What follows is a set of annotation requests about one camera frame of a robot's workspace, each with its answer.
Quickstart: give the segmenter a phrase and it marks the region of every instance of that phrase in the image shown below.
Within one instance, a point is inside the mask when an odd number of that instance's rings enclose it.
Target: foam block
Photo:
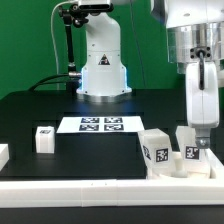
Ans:
[[[54,127],[38,127],[36,132],[36,152],[54,153],[55,133]]]

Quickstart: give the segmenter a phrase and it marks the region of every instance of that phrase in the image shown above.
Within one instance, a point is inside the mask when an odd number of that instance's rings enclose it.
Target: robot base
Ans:
[[[94,95],[87,95],[87,94],[77,94],[77,98],[79,100],[89,101],[93,103],[116,103],[123,100],[130,99],[132,96],[131,89],[129,92],[125,92],[120,95],[116,96],[94,96]]]

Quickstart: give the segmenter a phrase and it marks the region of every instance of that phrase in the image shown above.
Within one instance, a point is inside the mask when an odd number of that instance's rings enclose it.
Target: black pole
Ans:
[[[76,71],[76,65],[74,60],[73,53],[73,40],[72,40],[72,17],[69,13],[69,10],[59,9],[59,15],[63,18],[65,31],[66,31],[66,40],[67,40],[67,50],[68,50],[68,72]]]

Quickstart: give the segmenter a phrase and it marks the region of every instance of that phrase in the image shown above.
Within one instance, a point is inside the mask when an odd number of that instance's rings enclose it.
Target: white block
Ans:
[[[170,139],[159,129],[138,132],[148,177],[158,174],[170,176],[176,170]]]
[[[9,160],[8,144],[0,144],[0,171]]]
[[[188,177],[210,177],[210,164],[205,149],[198,149],[195,143],[195,129],[178,126],[176,130],[177,142],[183,158],[183,165],[188,171]]]
[[[54,127],[38,127],[36,132],[36,152],[54,153],[55,131]]]

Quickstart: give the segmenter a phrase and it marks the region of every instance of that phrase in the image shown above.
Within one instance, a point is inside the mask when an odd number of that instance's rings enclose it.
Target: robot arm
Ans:
[[[188,125],[198,148],[210,145],[219,123],[219,61],[224,58],[222,0],[152,0],[152,15],[167,28],[169,62],[186,74]]]

